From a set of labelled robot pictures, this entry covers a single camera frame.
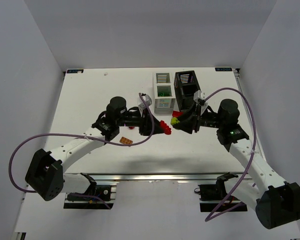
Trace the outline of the red lego brick from stack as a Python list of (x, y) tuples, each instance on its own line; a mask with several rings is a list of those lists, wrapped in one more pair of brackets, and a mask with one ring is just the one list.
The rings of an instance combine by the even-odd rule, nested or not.
[(165, 135), (171, 135), (172, 134), (172, 130), (171, 128), (168, 126), (167, 123), (165, 123), (163, 120), (160, 121), (160, 127), (163, 130), (163, 133)]

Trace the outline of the lime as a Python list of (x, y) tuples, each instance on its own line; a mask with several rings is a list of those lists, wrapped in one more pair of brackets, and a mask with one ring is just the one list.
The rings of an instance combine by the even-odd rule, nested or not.
[(171, 118), (170, 124), (171, 124), (172, 126), (175, 126), (175, 125), (178, 124), (178, 123), (180, 123), (180, 121), (178, 120), (177, 117), (172, 117), (172, 118)]

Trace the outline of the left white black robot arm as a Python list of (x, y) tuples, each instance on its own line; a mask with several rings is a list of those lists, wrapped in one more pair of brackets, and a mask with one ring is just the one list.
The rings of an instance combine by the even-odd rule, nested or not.
[(157, 134), (171, 134), (171, 128), (156, 119), (149, 106), (147, 94), (139, 97), (138, 106), (127, 108), (121, 96), (113, 97), (98, 119), (82, 135), (52, 150), (37, 150), (31, 160), (25, 181), (45, 201), (54, 199), (60, 193), (96, 196), (96, 181), (87, 173), (67, 173), (67, 169), (82, 157), (97, 148), (111, 144), (120, 133), (121, 127), (137, 127), (139, 134), (149, 138)]

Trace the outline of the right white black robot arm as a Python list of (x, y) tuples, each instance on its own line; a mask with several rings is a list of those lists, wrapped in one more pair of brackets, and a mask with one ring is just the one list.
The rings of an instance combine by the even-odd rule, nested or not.
[(240, 182), (234, 173), (225, 173), (216, 180), (216, 193), (221, 198), (233, 196), (243, 202), (267, 229), (299, 220), (300, 186), (287, 182), (252, 149), (248, 134), (238, 123), (239, 116), (238, 104), (232, 99), (222, 100), (217, 112), (195, 102), (182, 115), (173, 117), (171, 125), (189, 134), (198, 132), (200, 127), (216, 128), (220, 144), (248, 169), (255, 186)]

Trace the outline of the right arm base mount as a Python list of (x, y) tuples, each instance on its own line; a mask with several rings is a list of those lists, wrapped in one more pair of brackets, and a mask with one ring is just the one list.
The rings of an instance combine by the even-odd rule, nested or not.
[[(221, 193), (219, 193), (215, 184), (201, 184), (194, 189), (194, 193), (199, 196), (199, 206), (201, 213), (211, 212), (223, 199)], [(240, 201), (234, 197), (230, 196), (228, 200), (223, 203), (217, 213), (228, 210), (238, 204)]]

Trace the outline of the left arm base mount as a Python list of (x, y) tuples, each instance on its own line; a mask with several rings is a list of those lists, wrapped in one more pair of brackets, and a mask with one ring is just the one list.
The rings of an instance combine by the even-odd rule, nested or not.
[(71, 210), (110, 210), (116, 199), (117, 186), (114, 183), (97, 184), (87, 195), (66, 194), (63, 208)]

